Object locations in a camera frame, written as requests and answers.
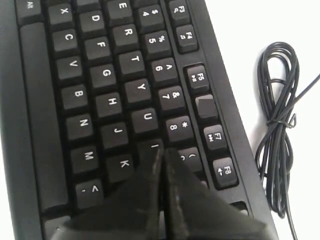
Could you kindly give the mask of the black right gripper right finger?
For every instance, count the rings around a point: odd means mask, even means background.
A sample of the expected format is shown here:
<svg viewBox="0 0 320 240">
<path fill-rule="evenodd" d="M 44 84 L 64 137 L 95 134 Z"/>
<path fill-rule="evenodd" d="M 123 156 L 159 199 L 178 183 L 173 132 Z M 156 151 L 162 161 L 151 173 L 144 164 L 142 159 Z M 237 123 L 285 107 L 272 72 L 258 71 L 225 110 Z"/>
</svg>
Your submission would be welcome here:
<svg viewBox="0 0 320 240">
<path fill-rule="evenodd" d="M 275 240 L 270 226 L 241 213 L 210 191 L 175 148 L 162 157 L 167 236 L 170 240 Z"/>
</svg>

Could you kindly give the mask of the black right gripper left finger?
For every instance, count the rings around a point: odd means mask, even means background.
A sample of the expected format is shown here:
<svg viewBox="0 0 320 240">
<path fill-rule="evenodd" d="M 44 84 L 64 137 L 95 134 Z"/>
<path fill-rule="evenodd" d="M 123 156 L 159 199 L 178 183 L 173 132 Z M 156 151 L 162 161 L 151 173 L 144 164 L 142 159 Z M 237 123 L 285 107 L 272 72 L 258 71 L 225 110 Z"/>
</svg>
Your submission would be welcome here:
<svg viewBox="0 0 320 240">
<path fill-rule="evenodd" d="M 156 240 L 162 151 L 144 152 L 136 172 L 101 205 L 66 221 L 54 240 Z"/>
</svg>

